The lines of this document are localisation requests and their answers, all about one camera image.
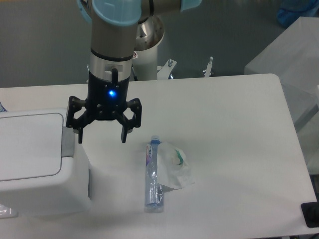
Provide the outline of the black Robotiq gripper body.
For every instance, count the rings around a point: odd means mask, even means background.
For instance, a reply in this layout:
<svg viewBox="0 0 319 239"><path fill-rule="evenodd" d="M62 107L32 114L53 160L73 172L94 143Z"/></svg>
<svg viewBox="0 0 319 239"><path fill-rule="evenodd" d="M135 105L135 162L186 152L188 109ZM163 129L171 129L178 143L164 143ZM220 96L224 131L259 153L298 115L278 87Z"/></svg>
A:
<svg viewBox="0 0 319 239"><path fill-rule="evenodd" d="M85 100L84 120L118 120L125 122L128 118L124 115L127 109L127 92L129 78L117 81L117 70L111 72L111 79L115 82L106 81L89 74L88 94Z"/></svg>

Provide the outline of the silver blue-capped robot arm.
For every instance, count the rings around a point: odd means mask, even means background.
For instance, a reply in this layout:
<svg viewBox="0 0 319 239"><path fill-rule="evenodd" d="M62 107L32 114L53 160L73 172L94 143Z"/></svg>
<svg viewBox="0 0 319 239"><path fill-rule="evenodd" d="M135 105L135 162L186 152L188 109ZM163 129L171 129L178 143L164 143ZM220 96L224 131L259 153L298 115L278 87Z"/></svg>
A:
<svg viewBox="0 0 319 239"><path fill-rule="evenodd" d="M81 10L91 18L91 54L88 94L85 100L70 96L66 126L78 134L95 120L117 120L121 141L142 121L142 104L127 101L138 25L154 15L198 7L199 0L80 0Z"/></svg>

